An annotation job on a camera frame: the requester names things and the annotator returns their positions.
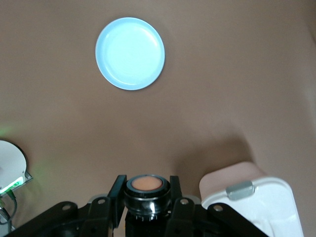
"green led strip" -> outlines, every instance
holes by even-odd
[[[17,178],[14,182],[10,183],[8,186],[4,187],[3,189],[0,190],[0,194],[3,194],[5,191],[9,189],[13,189],[17,186],[20,186],[24,183],[23,177]]]

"white container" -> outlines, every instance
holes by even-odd
[[[269,237],[303,237],[291,187],[251,162],[206,174],[199,188],[205,209],[226,203]]]

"light blue plate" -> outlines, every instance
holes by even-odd
[[[158,32],[147,22],[120,18],[101,32],[95,57],[102,75],[125,90],[142,89],[153,83],[164,65],[164,46]]]

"camera lens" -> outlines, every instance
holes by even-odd
[[[151,221],[170,205],[169,182],[152,174],[139,175],[126,183],[125,206],[136,219]]]

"white round device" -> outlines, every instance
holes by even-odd
[[[25,181],[26,159],[23,152],[10,142],[0,140],[0,196]]]

